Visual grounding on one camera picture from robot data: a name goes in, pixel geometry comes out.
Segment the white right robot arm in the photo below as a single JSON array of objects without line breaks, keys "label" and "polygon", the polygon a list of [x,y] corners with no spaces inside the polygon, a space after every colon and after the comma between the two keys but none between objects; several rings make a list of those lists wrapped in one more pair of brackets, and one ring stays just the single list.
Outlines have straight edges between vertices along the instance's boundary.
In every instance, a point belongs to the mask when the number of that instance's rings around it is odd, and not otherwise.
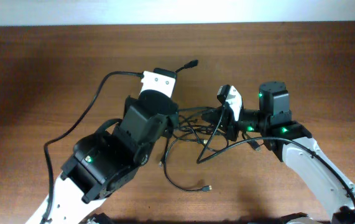
[{"label": "white right robot arm", "polygon": [[237,89],[223,85],[217,93],[220,107],[201,118],[222,131],[233,146],[262,140],[304,181],[331,223],[355,223],[355,184],[328,159],[312,133],[293,120],[285,83],[262,83],[258,97],[259,109],[246,109]]}]

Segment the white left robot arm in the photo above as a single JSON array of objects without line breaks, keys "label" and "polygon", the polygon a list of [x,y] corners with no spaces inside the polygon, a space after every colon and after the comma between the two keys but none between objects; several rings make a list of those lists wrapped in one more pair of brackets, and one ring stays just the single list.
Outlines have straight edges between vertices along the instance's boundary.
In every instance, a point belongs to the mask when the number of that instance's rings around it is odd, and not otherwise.
[{"label": "white left robot arm", "polygon": [[145,90],[127,97],[124,116],[105,121],[80,139],[28,223],[80,223],[147,163],[156,141],[178,124],[171,97]]}]

